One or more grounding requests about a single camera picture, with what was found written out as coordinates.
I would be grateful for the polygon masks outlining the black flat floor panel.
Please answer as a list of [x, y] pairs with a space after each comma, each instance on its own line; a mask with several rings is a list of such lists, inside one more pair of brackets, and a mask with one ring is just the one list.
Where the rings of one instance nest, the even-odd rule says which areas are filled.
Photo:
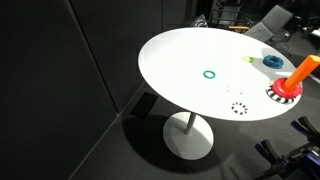
[[131, 114], [142, 119], [146, 118], [157, 99], [156, 95], [145, 92], [133, 107]]

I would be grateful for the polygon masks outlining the grey office chair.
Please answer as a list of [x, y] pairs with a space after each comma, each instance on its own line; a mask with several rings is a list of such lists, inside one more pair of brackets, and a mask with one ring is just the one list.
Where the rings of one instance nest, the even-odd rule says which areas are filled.
[[263, 19], [245, 32], [245, 35], [267, 42], [272, 39], [293, 17], [293, 14], [280, 5], [275, 5]]

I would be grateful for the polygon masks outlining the orange stacking peg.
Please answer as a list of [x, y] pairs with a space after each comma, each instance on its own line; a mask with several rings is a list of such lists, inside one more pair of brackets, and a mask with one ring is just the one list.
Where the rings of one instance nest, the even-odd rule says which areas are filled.
[[294, 89], [303, 81], [314, 69], [320, 65], [320, 57], [308, 55], [306, 59], [296, 68], [296, 70], [286, 79], [282, 87], [285, 91]]

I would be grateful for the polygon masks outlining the blue black clamp equipment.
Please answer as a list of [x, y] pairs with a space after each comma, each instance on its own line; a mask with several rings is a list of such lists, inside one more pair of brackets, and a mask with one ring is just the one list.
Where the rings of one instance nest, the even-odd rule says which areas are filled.
[[278, 155], [269, 140], [255, 145], [259, 154], [270, 163], [270, 168], [254, 180], [265, 180], [278, 175], [282, 180], [320, 180], [320, 132], [306, 116], [290, 125], [307, 138], [307, 143], [285, 155]]

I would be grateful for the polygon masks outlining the white round table pedestal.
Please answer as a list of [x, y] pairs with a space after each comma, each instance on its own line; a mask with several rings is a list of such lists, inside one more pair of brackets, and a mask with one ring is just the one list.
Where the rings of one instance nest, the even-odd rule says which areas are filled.
[[186, 160], [205, 157], [214, 144], [214, 134], [205, 119], [193, 112], [178, 112], [163, 126], [163, 139], [168, 149]]

